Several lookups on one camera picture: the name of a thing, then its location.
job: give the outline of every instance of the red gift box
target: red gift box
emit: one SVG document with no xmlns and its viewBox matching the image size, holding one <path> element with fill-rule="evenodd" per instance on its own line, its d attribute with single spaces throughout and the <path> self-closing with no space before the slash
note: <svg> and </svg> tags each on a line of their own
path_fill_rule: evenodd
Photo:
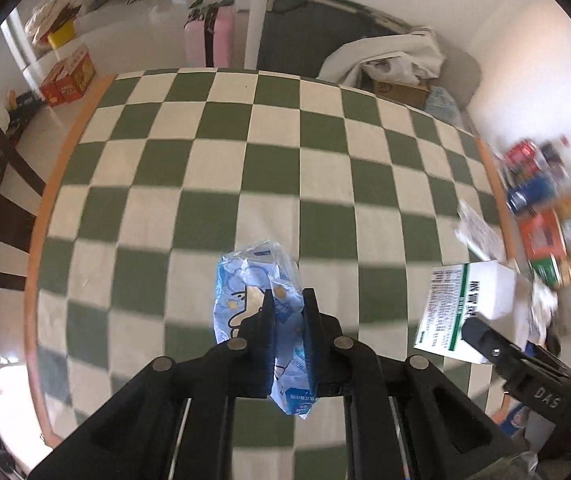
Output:
<svg viewBox="0 0 571 480">
<path fill-rule="evenodd" d="M 51 106 L 59 106 L 61 103 L 65 103 L 66 100 L 61 92 L 61 89 L 56 84 L 56 78 L 59 76 L 61 71 L 64 69 L 64 62 L 57 61 L 56 65 L 52 67 L 52 70 L 48 73 L 43 83 L 39 87 L 41 93 L 46 98 L 46 102 Z"/>
<path fill-rule="evenodd" d="M 67 103 L 81 99 L 92 81 L 95 68 L 86 45 L 80 46 L 64 60 L 63 70 L 56 77 L 56 86 Z"/>
</svg>

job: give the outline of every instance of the blue can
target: blue can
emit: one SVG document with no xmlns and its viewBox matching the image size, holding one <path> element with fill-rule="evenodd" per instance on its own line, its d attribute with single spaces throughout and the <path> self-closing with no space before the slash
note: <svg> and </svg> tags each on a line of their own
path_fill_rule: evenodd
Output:
<svg viewBox="0 0 571 480">
<path fill-rule="evenodd" d="M 540 171 L 521 186 L 507 190 L 507 204 L 512 213 L 518 214 L 523 209 L 543 202 L 556 194 L 556 184 L 551 176 Z"/>
</svg>

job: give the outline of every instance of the bottle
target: bottle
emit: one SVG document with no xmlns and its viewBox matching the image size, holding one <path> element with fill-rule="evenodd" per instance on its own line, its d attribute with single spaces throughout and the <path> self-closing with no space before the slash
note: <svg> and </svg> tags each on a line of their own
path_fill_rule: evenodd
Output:
<svg viewBox="0 0 571 480">
<path fill-rule="evenodd" d="M 534 158 L 538 152 L 537 146 L 532 139 L 524 139 L 512 146 L 503 160 L 511 170 L 519 168 L 523 163 Z"/>
<path fill-rule="evenodd" d="M 564 148 L 569 148 L 569 140 L 565 135 L 560 136 L 556 140 L 548 140 L 547 142 L 544 142 L 541 145 L 541 154 L 549 164 L 555 162 L 563 164 L 563 160 L 561 160 L 561 152 L 563 152 Z"/>
<path fill-rule="evenodd" d="M 528 207 L 554 197 L 556 192 L 551 176 L 540 171 L 526 183 L 507 190 L 506 201 L 512 213 L 517 215 Z"/>
<path fill-rule="evenodd" d="M 571 283 L 571 256 L 555 258 L 550 255 L 530 262 L 530 265 L 550 288 L 562 288 Z"/>
</svg>

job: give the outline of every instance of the blue plastic bag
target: blue plastic bag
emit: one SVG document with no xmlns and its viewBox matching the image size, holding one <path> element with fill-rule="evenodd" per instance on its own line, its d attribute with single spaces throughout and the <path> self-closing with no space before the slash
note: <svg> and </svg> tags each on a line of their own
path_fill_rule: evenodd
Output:
<svg viewBox="0 0 571 480">
<path fill-rule="evenodd" d="M 432 87 L 430 94 L 425 100 L 424 110 L 435 119 L 451 124 L 460 130 L 465 129 L 459 107 L 456 105 L 456 101 L 450 95 L 450 92 L 445 88 L 440 86 Z"/>
<path fill-rule="evenodd" d="M 235 337 L 241 322 L 256 314 L 272 289 L 276 317 L 272 399 L 288 415 L 305 416 L 316 401 L 310 392 L 303 350 L 303 296 L 299 272 L 281 246 L 269 240 L 224 254 L 216 269 L 214 335 Z"/>
</svg>

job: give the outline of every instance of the red can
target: red can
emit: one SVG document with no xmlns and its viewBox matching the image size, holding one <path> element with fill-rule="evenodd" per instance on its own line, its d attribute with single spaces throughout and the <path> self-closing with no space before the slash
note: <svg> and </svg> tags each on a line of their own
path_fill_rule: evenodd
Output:
<svg viewBox="0 0 571 480">
<path fill-rule="evenodd" d="M 532 139 L 524 139 L 512 146 L 503 156 L 505 163 L 512 169 L 518 168 L 523 163 L 534 158 L 537 147 Z"/>
</svg>

